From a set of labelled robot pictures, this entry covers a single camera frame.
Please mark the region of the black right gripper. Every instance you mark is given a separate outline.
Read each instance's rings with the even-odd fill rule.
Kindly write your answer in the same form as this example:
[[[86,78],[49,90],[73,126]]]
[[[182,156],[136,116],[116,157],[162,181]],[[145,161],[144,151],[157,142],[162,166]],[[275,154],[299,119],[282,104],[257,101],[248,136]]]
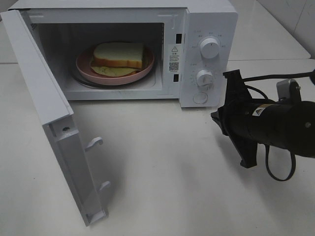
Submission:
[[[257,165],[255,133],[260,116],[253,113],[261,100],[252,98],[239,69],[226,71],[223,76],[227,79],[224,105],[211,113],[211,118],[236,147],[241,156],[240,165],[249,169]]]

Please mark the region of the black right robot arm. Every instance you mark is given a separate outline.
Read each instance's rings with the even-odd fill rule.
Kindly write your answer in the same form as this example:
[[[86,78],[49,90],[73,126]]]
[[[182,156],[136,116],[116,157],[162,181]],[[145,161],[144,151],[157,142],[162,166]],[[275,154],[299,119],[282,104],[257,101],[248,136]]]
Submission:
[[[211,113],[211,118],[234,144],[241,156],[241,166],[257,165],[258,144],[286,149],[303,157],[315,156],[315,104],[301,100],[295,81],[309,77],[314,82],[314,72],[243,79],[239,70],[232,70],[223,76],[227,80],[224,105]],[[252,98],[245,83],[262,79],[288,79],[289,97],[282,96],[278,102]]]

